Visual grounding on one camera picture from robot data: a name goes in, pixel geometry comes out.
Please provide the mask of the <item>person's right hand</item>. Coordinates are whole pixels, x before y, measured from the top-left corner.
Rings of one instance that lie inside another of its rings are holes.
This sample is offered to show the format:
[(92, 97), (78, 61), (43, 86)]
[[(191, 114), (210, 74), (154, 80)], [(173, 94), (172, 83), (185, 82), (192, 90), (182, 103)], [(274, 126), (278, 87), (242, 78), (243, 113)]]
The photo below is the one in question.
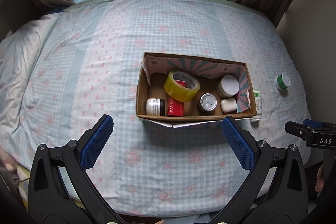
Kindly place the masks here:
[(323, 186), (324, 186), (324, 179), (322, 177), (323, 175), (323, 165), (321, 165), (318, 169), (318, 172), (317, 172), (317, 176), (316, 176), (316, 179), (317, 179), (317, 182), (316, 182), (316, 185), (315, 185), (315, 191), (316, 192), (321, 192), (323, 190)]

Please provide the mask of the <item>person's left hand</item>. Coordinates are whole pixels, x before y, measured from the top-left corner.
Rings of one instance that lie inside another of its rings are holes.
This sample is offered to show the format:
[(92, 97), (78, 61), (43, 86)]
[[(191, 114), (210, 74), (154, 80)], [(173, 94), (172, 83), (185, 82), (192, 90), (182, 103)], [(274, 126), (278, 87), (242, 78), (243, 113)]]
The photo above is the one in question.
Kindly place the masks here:
[(9, 154), (7, 154), (2, 148), (0, 148), (0, 158), (1, 158), (1, 162), (3, 163), (3, 165), (8, 171), (12, 172), (16, 170), (17, 162)]

